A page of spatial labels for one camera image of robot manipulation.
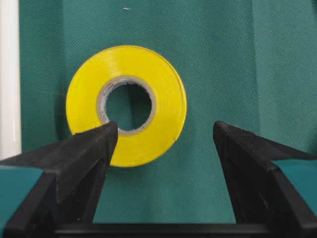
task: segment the tape roll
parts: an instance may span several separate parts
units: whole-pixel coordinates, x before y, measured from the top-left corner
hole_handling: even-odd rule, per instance
[[[127,83],[142,86],[152,109],[138,129],[119,129],[111,165],[133,167],[162,155],[179,137],[186,117],[183,83],[162,56],[142,47],[119,46],[88,59],[75,73],[67,92],[66,115],[73,134],[109,121],[106,100],[113,89]]]

